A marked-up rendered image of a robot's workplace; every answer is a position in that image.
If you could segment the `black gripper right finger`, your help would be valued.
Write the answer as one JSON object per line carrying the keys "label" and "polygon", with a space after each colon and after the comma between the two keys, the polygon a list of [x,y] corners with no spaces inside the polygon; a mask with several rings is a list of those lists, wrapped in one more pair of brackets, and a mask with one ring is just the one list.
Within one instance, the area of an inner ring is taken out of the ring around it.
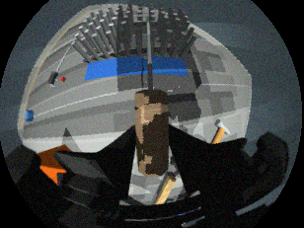
{"label": "black gripper right finger", "polygon": [[208,144],[199,138],[192,137],[191,134],[184,133],[176,126],[169,125],[169,145],[172,154],[175,155],[177,169],[179,169],[185,189],[188,193],[197,190],[201,181],[207,178],[216,163],[221,158],[228,157],[237,150],[244,150],[244,145],[248,144],[248,138],[241,137],[227,142],[216,142]]}

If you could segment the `blue tape strip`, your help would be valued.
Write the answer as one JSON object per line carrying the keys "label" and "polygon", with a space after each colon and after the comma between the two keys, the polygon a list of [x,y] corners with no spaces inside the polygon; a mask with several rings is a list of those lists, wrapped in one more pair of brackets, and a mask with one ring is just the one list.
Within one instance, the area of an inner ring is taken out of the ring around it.
{"label": "blue tape strip", "polygon": [[[152,74],[187,75],[183,58],[151,57]],[[111,58],[89,64],[85,81],[88,79],[113,77],[114,75],[148,74],[148,62],[143,56]]]}

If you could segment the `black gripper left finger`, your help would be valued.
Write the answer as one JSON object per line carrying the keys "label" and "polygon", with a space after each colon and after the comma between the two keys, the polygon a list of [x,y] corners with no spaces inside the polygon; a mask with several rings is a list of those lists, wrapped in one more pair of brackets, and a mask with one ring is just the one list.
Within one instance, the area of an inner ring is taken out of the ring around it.
{"label": "black gripper left finger", "polygon": [[120,137],[95,153],[75,153],[57,150],[53,155],[61,169],[83,177],[103,179],[105,185],[119,196],[119,201],[128,201],[132,162],[135,158],[135,125],[124,131]]}

